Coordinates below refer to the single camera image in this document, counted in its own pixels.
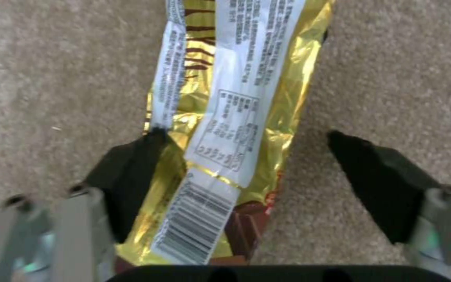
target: floor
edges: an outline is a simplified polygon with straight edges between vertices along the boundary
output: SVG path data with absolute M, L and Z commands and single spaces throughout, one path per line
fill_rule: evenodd
M 52 207 L 142 130 L 161 0 L 0 0 L 0 203 Z M 256 264 L 402 264 L 353 196 L 330 129 L 451 183 L 451 1 L 337 0 Z

